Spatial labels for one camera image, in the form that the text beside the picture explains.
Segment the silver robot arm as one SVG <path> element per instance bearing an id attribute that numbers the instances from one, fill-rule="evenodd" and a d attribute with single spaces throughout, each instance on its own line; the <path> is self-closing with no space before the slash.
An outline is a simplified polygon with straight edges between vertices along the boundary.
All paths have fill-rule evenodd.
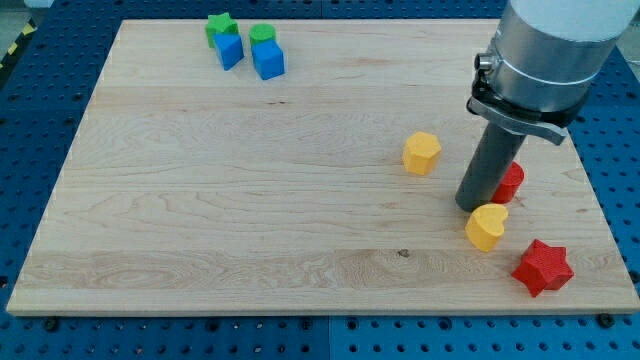
<path id="1" fill-rule="evenodd" d="M 484 141 L 518 147 L 528 135 L 559 145 L 639 0 L 510 0 L 475 59 L 467 103 L 488 121 Z"/>

